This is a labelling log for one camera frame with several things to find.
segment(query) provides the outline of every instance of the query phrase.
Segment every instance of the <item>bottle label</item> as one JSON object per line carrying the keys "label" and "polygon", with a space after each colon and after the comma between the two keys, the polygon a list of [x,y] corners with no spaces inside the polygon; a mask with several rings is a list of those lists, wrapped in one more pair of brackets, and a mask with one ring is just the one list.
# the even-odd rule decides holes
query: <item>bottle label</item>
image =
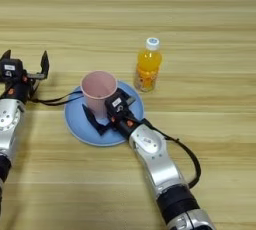
{"label": "bottle label", "polygon": [[137,67],[135,86],[141,91],[150,91],[155,88],[158,71],[146,72]]}

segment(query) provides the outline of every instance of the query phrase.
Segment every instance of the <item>wire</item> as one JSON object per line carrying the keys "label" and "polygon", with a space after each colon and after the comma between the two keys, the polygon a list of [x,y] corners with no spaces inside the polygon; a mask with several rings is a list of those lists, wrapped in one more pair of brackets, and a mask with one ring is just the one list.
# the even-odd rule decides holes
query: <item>wire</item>
{"label": "wire", "polygon": [[147,125],[150,129],[155,130],[159,133],[161,133],[164,138],[168,141],[172,141],[174,143],[176,143],[178,146],[180,146],[187,154],[188,156],[191,158],[194,167],[195,167],[195,172],[196,172],[196,176],[194,177],[194,179],[192,181],[190,181],[188,183],[189,188],[193,188],[200,180],[201,174],[202,174],[202,170],[201,170],[201,165],[200,162],[198,160],[198,158],[196,157],[196,155],[194,154],[194,152],[188,148],[184,143],[182,143],[178,138],[173,138],[171,136],[168,136],[167,134],[163,133],[162,131],[160,131],[159,129],[157,129],[156,127],[154,127],[147,119],[142,119],[141,121],[138,121],[136,118],[134,117],[129,117],[130,120],[135,121],[139,124],[145,124]]}
{"label": "wire", "polygon": [[162,131],[158,130],[157,128],[155,128],[154,126],[152,126],[154,130],[158,131],[159,133],[161,133],[166,140],[168,141],[172,141],[174,143],[176,143],[178,146],[180,146],[191,158],[194,167],[195,167],[195,171],[196,171],[196,176],[195,178],[190,181],[188,183],[189,188],[193,188],[200,180],[201,174],[202,174],[202,170],[201,170],[201,165],[200,162],[198,160],[198,158],[196,157],[196,155],[194,154],[194,152],[192,150],[190,150],[184,143],[182,143],[178,138],[173,138],[171,136],[166,135],[165,133],[163,133]]}

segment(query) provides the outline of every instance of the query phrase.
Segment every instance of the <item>wood grain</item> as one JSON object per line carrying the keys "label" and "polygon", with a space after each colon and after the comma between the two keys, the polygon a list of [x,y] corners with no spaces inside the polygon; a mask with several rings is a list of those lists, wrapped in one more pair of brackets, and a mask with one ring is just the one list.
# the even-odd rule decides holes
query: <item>wood grain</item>
{"label": "wood grain", "polygon": [[[164,62],[146,116],[199,156],[194,188],[218,230],[256,228],[256,0],[0,0],[0,50],[49,79],[38,96],[70,92],[84,74],[111,71],[133,82],[137,51],[161,39]],[[27,124],[4,189],[0,228],[165,229],[143,169],[127,144],[77,141],[63,107],[28,104]],[[193,167],[169,152],[187,179]]]}

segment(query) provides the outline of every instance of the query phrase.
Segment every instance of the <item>blue plate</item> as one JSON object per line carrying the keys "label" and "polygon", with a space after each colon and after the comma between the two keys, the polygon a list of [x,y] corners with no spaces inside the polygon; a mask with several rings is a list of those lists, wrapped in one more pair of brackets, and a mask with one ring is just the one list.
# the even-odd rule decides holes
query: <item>blue plate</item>
{"label": "blue plate", "polygon": [[[135,117],[141,120],[144,117],[144,106],[139,94],[128,84],[118,81],[118,87],[123,89],[130,96],[135,97],[136,101],[130,106]],[[73,94],[69,99],[81,96],[81,94]],[[114,146],[125,142],[123,136],[117,131],[108,130],[103,136],[100,136],[94,127],[88,122],[82,104],[85,104],[85,99],[74,100],[65,106],[65,120],[69,131],[80,141],[95,145],[95,146]],[[105,119],[97,119],[102,124],[107,124],[109,121]]]}

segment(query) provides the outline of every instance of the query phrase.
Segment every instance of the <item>black cable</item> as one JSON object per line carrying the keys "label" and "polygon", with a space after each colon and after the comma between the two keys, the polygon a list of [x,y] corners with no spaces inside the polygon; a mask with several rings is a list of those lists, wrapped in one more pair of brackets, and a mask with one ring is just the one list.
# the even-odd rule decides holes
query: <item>black cable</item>
{"label": "black cable", "polygon": [[190,181],[188,183],[189,188],[193,188],[200,180],[201,174],[202,174],[202,170],[201,170],[201,165],[200,162],[198,160],[198,158],[196,157],[196,155],[194,154],[194,152],[192,150],[190,150],[184,143],[182,143],[178,138],[173,138],[171,136],[166,135],[165,133],[163,133],[162,131],[160,131],[159,129],[157,129],[156,127],[154,127],[147,119],[142,119],[141,121],[138,121],[136,118],[134,117],[129,117],[129,120],[135,121],[137,123],[140,124],[145,124],[147,125],[150,129],[155,130],[159,133],[161,133],[166,140],[168,141],[172,141],[174,143],[176,143],[178,146],[180,146],[191,158],[194,167],[195,167],[195,171],[196,171],[196,176],[195,178]]}
{"label": "black cable", "polygon": [[189,188],[193,188],[200,180],[201,174],[202,174],[202,170],[201,170],[201,165],[200,162],[198,160],[198,158],[196,157],[196,155],[194,154],[194,152],[192,150],[190,150],[184,143],[182,143],[178,138],[173,138],[171,136],[166,135],[165,133],[163,133],[162,131],[158,130],[157,128],[153,127],[154,130],[158,131],[159,133],[161,133],[166,140],[168,141],[173,141],[174,143],[176,143],[177,145],[179,145],[191,158],[194,167],[195,167],[195,171],[196,171],[196,176],[195,178],[190,181],[188,183]]}
{"label": "black cable", "polygon": [[70,95],[73,95],[73,94],[81,94],[82,91],[74,91],[74,92],[71,92],[63,97],[60,97],[60,98],[55,98],[55,99],[47,99],[47,100],[43,100],[43,99],[37,99],[37,98],[34,98],[34,99],[30,99],[31,102],[34,102],[34,103],[41,103],[43,105],[46,105],[46,106],[60,106],[60,105],[64,105],[64,104],[67,104],[71,101],[74,101],[74,100],[77,100],[82,96],[79,96],[79,97],[76,97],[76,98],[72,98],[72,99],[69,99],[69,100],[66,100],[66,101],[61,101],[59,102],[60,100],[62,100],[63,98],[67,97],[67,96],[70,96]]}

